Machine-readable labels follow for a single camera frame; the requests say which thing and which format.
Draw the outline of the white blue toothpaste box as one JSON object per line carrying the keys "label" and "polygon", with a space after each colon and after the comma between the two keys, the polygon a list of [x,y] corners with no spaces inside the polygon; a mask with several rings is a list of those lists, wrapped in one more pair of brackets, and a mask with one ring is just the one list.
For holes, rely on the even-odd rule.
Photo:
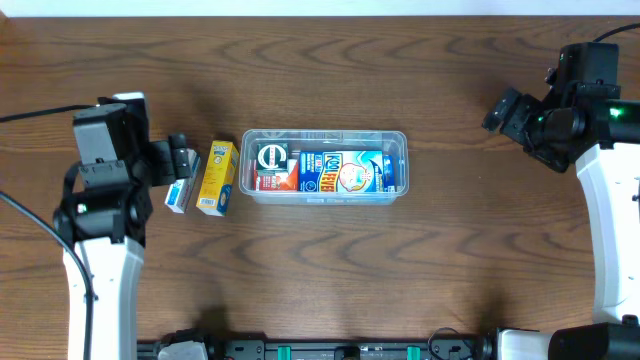
{"label": "white blue toothpaste box", "polygon": [[191,176],[176,180],[165,197],[164,204],[174,213],[184,214],[193,193],[194,183],[201,163],[200,155],[193,149],[187,150]]}

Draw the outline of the yellow Woods box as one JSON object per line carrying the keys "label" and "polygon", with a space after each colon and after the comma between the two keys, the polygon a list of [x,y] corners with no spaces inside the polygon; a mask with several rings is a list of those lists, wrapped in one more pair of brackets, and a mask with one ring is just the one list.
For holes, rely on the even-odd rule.
{"label": "yellow Woods box", "polygon": [[229,141],[213,141],[197,208],[210,216],[225,216],[232,194],[239,152]]}

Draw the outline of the red white medicine box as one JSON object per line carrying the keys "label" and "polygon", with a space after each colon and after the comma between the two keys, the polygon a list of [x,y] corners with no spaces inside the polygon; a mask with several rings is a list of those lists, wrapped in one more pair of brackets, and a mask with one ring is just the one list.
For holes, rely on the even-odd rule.
{"label": "red white medicine box", "polygon": [[287,169],[273,174],[261,174],[254,169],[254,189],[256,191],[286,191],[299,190],[299,162],[297,159],[287,161]]}

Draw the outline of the green round-logo small box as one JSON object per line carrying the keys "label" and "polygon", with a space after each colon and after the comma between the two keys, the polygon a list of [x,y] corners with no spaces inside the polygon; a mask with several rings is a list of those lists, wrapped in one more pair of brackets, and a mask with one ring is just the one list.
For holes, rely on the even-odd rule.
{"label": "green round-logo small box", "polygon": [[289,149],[287,143],[259,143],[256,169],[258,171],[281,171],[287,167]]}

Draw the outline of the blue Kool Fever box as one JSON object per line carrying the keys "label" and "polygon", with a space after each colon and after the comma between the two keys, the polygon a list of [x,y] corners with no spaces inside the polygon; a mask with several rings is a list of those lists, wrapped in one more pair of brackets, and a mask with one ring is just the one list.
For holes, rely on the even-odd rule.
{"label": "blue Kool Fever box", "polygon": [[299,190],[329,193],[396,191],[393,158],[382,151],[311,151],[299,157]]}

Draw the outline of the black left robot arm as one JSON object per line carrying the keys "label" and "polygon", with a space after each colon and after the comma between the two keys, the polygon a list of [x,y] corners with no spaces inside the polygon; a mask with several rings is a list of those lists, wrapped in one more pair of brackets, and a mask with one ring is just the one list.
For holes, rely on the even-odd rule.
{"label": "black left robot arm", "polygon": [[193,174],[186,138],[151,140],[141,92],[99,98],[74,114],[73,132],[80,160],[67,171],[54,212],[67,247],[68,356],[134,359],[150,190]]}

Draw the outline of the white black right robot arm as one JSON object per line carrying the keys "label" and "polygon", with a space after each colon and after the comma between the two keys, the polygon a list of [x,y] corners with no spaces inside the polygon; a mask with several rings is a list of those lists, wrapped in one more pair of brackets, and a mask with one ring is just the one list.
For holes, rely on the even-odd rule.
{"label": "white black right robot arm", "polygon": [[482,126],[555,172],[574,167],[588,208],[595,269],[593,322],[551,334],[501,329],[478,359],[639,356],[639,104],[621,99],[619,48],[563,47],[541,100],[509,88]]}

